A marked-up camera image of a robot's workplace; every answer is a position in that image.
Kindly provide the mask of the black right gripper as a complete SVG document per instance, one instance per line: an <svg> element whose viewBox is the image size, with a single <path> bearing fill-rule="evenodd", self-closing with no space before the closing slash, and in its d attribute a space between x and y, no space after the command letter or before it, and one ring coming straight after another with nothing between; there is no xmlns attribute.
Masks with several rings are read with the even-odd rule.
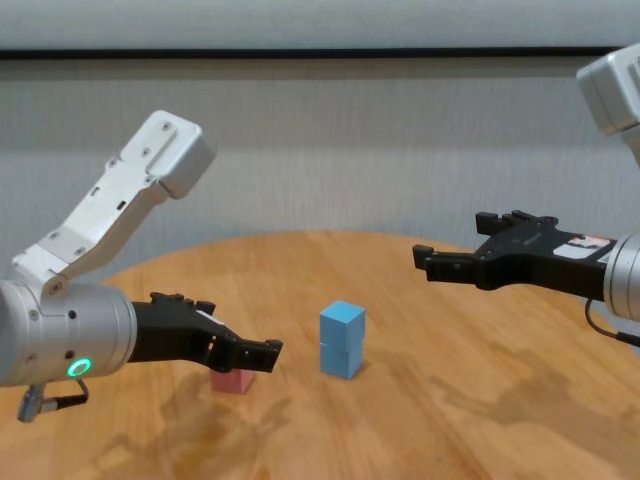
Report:
<svg viewBox="0 0 640 480"><path fill-rule="evenodd" d="M527 284L579 297L604 298L604 275L617 241L561 231L552 216L520 210L475 214L478 234L487 241L472 255L414 245L416 269L429 282L475 284L482 290Z"/></svg>

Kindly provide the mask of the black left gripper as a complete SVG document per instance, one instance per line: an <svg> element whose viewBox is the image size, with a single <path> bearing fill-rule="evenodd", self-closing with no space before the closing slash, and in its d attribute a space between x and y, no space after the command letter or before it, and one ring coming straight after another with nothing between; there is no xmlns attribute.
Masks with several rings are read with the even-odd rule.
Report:
<svg viewBox="0 0 640 480"><path fill-rule="evenodd" d="M216 304L184 295L151 292L135 302L136 340L130 363L185 360L219 372L241 369L271 373L283 342L241 340L213 320Z"/></svg>

